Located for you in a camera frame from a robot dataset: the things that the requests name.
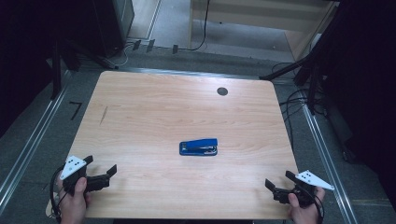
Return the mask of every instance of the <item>wooden desk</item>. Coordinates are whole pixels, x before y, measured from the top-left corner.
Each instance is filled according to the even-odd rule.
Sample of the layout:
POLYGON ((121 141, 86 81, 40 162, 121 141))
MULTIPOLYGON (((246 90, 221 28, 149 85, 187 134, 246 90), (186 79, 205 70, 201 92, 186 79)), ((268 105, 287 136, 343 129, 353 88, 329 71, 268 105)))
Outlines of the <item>wooden desk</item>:
MULTIPOLYGON (((206 4, 207 0, 191 0, 189 47, 192 20, 205 19, 206 4)), ((334 2, 322 0, 211 0, 207 19, 286 30, 294 59, 299 60, 315 36, 326 28, 335 6, 334 2)))
POLYGON ((70 154, 93 155, 88 175, 118 165, 87 217, 286 218, 264 180, 291 189, 285 171, 297 173, 273 84, 260 80, 104 72, 70 154), (178 154, 206 137, 217 156, 178 154))

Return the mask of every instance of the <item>gray carpet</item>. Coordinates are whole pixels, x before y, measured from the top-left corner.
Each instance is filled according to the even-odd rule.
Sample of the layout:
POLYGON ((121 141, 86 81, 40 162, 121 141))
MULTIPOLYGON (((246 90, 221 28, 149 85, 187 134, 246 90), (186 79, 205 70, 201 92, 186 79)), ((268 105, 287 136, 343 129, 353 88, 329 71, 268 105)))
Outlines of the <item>gray carpet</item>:
MULTIPOLYGON (((271 61, 201 52, 180 51, 178 54, 172 54, 171 49, 153 49, 152 52, 146 53, 144 46, 136 51, 128 48, 126 52, 129 55, 129 60, 120 67, 120 70, 123 71, 149 68, 199 72, 205 73, 207 76, 257 78, 257 76, 270 74, 272 67, 277 64, 277 62, 271 61)), ((112 62, 123 63, 124 60, 121 53, 118 57, 113 58, 112 62)), ((6 209, 0 216, 0 223, 55 223, 54 219, 45 215, 45 208, 49 201, 48 183, 55 169, 64 162, 90 101, 95 83, 103 71, 91 61, 85 59, 81 59, 81 61, 83 65, 79 72, 72 73, 63 101, 43 135, 6 209), (82 103, 82 107, 74 119, 72 118, 77 107, 70 102, 82 103)), ((289 95, 296 90, 291 82, 292 76, 293 73, 290 72, 274 81, 279 102, 286 101, 289 95)), ((0 139, 2 155, 0 157, 2 164, 0 177, 2 182, 50 102, 50 94, 51 85, 35 98, 29 108, 20 115, 14 125, 0 139)), ((292 107, 290 113, 298 107, 292 107)), ((294 155, 299 170, 309 169, 314 174, 328 180, 303 111, 297 111, 290 119, 293 130, 294 155)), ((396 220, 395 212, 379 185, 376 175, 363 164, 352 165, 344 162, 328 121, 322 116, 318 116, 317 119, 359 223, 394 222, 396 220)), ((337 200, 331 191, 327 191, 324 207, 326 209, 324 223, 344 222, 337 200)), ((86 223, 112 223, 112 221, 111 219, 88 219, 86 223)), ((258 220, 255 223, 280 224, 282 221, 258 220)))

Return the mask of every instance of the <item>scratch on table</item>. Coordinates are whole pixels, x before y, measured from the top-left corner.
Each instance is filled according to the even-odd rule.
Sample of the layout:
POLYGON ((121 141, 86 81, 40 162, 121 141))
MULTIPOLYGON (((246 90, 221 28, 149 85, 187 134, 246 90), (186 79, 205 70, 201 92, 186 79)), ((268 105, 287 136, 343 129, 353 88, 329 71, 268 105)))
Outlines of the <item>scratch on table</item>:
POLYGON ((103 112, 103 116, 102 116, 102 119, 101 119, 101 121, 100 121, 99 126, 102 125, 102 122, 103 122, 103 120, 105 119, 105 116, 106 116, 106 113, 107 113, 107 108, 108 108, 108 106, 106 106, 106 109, 105 109, 105 111, 103 112))

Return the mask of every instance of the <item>person's left hand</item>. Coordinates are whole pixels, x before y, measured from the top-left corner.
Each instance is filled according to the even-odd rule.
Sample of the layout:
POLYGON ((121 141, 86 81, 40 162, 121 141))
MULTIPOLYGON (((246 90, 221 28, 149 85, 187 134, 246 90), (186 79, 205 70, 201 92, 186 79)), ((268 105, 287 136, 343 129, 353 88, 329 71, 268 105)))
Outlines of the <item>person's left hand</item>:
POLYGON ((58 188, 60 189, 59 198, 62 199, 60 207, 62 212, 63 224, 80 224, 83 223, 87 205, 91 201, 91 196, 87 193, 84 195, 84 190, 87 188, 87 179, 82 177, 78 180, 75 186, 74 196, 66 194, 62 188, 63 181, 58 177, 58 188))

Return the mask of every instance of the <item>wooden tabletop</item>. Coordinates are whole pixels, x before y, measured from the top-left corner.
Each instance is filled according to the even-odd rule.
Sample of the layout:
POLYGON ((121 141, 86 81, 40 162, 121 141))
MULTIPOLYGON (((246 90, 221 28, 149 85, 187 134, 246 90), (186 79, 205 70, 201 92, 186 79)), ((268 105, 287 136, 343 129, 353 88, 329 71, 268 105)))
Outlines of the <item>wooden tabletop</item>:
POLYGON ((265 178, 298 173, 274 86, 262 80, 104 72, 70 155, 88 175, 117 164, 87 217, 281 219, 265 178), (228 94, 219 95, 218 88, 228 94), (214 157, 180 156, 181 141, 217 138, 214 157))

